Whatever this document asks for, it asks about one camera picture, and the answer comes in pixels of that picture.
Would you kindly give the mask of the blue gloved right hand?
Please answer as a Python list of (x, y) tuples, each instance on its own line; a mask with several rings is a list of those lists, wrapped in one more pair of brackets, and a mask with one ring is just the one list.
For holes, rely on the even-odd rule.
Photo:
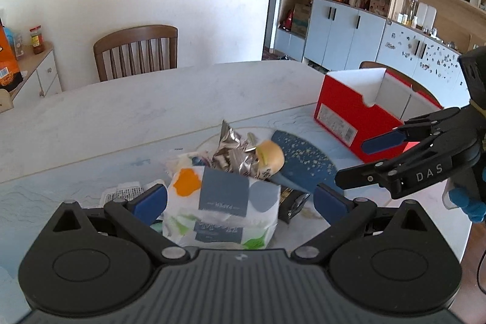
[(485, 168), (477, 166), (457, 173), (448, 182), (451, 204), (460, 208), (472, 223), (485, 221)]

